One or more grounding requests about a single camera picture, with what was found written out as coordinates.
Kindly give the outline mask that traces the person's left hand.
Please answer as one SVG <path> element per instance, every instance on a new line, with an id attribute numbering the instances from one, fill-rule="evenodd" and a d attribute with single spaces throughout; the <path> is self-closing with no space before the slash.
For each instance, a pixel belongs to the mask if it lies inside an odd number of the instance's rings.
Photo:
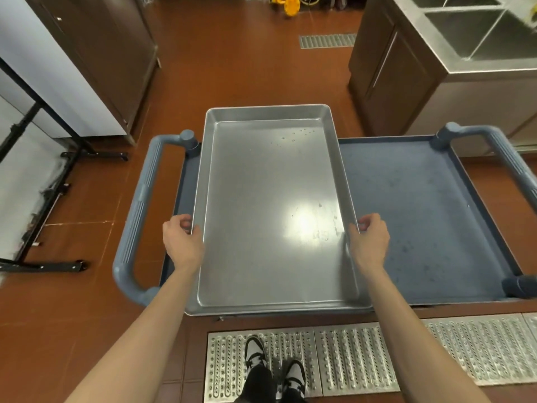
<path id="1" fill-rule="evenodd" d="M 191 243 L 192 216 L 174 215 L 163 223 L 163 243 L 175 270 L 194 275 L 200 268 L 204 252 L 195 252 Z"/>

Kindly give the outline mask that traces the person's right hand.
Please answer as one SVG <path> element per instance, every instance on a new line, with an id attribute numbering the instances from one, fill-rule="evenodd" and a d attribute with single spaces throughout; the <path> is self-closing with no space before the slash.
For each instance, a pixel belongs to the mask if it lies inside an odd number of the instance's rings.
<path id="1" fill-rule="evenodd" d="M 390 241 L 387 225 L 378 213 L 363 216 L 356 224 L 360 231 L 361 247 L 350 252 L 358 271 L 367 279 L 384 272 Z"/>

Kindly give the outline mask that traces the large metal baking tray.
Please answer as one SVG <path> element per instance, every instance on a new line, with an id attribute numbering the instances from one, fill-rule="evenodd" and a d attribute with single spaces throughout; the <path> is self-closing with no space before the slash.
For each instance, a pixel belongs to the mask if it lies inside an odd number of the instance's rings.
<path id="1" fill-rule="evenodd" d="M 357 222 L 328 105 L 211 108 L 193 223 L 205 256 L 185 312 L 365 311 Z"/>

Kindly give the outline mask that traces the person's left forearm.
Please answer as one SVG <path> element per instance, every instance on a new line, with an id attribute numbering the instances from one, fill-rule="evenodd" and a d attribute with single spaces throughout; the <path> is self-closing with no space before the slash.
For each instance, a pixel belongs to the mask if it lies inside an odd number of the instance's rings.
<path id="1" fill-rule="evenodd" d="M 64 403 L 154 403 L 199 266 L 175 268 Z"/>

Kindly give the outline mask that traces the person's right forearm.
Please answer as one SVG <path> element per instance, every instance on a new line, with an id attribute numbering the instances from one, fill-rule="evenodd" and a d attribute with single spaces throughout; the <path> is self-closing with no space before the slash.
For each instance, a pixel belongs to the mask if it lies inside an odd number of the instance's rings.
<path id="1" fill-rule="evenodd" d="M 359 268 L 398 384 L 411 403 L 491 403 L 426 328 L 380 265 Z"/>

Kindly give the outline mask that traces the blue plastic utility cart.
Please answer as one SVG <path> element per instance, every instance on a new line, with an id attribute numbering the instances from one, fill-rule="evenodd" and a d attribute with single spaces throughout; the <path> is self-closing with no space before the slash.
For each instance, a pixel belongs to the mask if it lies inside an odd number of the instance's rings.
<path id="1" fill-rule="evenodd" d="M 452 149 L 433 136 L 339 140 L 355 216 L 378 212 L 392 243 L 386 270 L 411 305 L 537 298 L 537 277 L 522 275 L 507 243 Z M 113 262 L 119 289 L 146 306 L 159 287 L 143 289 L 134 256 L 163 146 L 186 149 L 176 211 L 193 212 L 202 143 L 184 131 L 158 136 L 146 156 Z"/>

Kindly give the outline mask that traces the perforated metal floor grating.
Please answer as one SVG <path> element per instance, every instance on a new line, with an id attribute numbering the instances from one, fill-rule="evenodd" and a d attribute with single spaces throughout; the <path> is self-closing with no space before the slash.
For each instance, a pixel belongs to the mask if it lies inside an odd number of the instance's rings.
<path id="1" fill-rule="evenodd" d="M 537 383 L 537 312 L 423 320 L 479 386 Z M 204 403 L 230 403 L 242 391 L 245 341 L 263 343 L 278 379 L 292 359 L 305 368 L 307 397 L 398 392 L 377 322 L 212 332 L 207 341 Z"/>

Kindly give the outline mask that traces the person's left shoe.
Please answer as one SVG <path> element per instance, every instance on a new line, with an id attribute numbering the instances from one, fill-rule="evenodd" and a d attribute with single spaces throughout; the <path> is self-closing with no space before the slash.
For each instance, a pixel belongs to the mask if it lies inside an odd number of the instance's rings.
<path id="1" fill-rule="evenodd" d="M 263 342 L 257 335 L 247 338 L 244 346 L 244 359 L 247 374 L 250 374 L 255 367 L 268 369 L 267 357 Z"/>

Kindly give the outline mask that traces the person's shoe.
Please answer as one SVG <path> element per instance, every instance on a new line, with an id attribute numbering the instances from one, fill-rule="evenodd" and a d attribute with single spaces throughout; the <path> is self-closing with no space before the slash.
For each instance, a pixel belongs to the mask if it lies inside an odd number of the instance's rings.
<path id="1" fill-rule="evenodd" d="M 280 403 L 306 403 L 306 378 L 303 364 L 293 359 L 286 368 Z"/>
<path id="2" fill-rule="evenodd" d="M 244 359 L 247 374 L 250 374 L 255 367 L 268 369 L 267 357 L 263 342 L 257 335 L 247 338 L 244 346 Z"/>

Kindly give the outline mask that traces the person's right shoe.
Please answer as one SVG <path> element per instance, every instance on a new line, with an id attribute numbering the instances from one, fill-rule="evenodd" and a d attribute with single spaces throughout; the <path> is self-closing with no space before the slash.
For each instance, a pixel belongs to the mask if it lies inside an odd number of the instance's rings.
<path id="1" fill-rule="evenodd" d="M 286 368 L 280 403 L 306 403 L 306 378 L 303 364 L 293 359 Z"/>

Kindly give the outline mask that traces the person's black trousers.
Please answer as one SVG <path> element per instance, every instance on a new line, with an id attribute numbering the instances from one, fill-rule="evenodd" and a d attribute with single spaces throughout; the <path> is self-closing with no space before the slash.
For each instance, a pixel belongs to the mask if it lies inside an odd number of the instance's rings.
<path id="1" fill-rule="evenodd" d="M 272 372 L 258 364 L 248 373 L 243 390 L 233 403 L 308 403 L 296 389 L 286 389 L 280 400 L 276 399 L 276 392 Z"/>

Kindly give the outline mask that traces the white panel board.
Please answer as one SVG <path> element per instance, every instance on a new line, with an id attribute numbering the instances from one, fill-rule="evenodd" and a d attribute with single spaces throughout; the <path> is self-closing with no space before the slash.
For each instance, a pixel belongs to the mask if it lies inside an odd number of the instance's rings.
<path id="1" fill-rule="evenodd" d="M 33 105 L 29 97 L 0 69 L 0 144 L 13 124 Z M 64 146 L 40 127 L 38 113 L 0 162 L 0 258 L 15 259 L 30 221 L 44 204 L 43 191 L 60 175 Z"/>

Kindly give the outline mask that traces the metal floor drain grate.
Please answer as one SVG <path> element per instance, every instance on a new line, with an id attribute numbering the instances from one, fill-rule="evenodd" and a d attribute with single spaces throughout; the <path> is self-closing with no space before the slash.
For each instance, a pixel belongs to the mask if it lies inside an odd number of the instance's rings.
<path id="1" fill-rule="evenodd" d="M 357 34 L 324 34 L 299 36 L 300 49 L 330 49 L 351 48 L 354 46 Z"/>

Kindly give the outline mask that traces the stainless steel sink counter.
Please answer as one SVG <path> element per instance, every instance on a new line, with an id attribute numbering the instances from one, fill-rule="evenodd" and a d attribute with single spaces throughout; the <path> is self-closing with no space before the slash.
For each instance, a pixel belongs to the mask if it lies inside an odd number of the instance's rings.
<path id="1" fill-rule="evenodd" d="M 537 154 L 537 0 L 367 0 L 348 68 L 366 135 L 492 125 Z"/>

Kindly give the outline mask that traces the brown metal cabinet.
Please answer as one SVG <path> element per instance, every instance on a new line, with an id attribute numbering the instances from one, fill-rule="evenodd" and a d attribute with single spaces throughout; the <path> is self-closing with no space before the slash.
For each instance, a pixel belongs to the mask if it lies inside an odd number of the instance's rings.
<path id="1" fill-rule="evenodd" d="M 136 144 L 157 51 L 139 0 L 0 0 L 0 58 L 82 137 Z"/>

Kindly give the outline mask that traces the yellow mop bucket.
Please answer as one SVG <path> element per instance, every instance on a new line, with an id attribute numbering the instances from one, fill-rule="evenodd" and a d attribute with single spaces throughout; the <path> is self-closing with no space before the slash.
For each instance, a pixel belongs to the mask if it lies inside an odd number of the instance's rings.
<path id="1" fill-rule="evenodd" d="M 282 7 L 287 17 L 295 17 L 301 7 L 301 0 L 270 0 L 270 4 L 274 7 Z"/>

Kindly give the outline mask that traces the black metal stand frame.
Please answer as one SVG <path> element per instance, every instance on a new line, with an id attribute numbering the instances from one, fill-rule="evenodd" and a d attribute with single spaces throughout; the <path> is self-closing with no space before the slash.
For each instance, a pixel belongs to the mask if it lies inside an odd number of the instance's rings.
<path id="1" fill-rule="evenodd" d="M 10 79 L 32 103 L 18 110 L 0 94 L 0 278 L 10 273 L 82 272 L 89 262 L 27 261 L 68 178 L 83 159 L 129 160 L 120 151 L 97 151 L 0 57 L 0 84 Z"/>

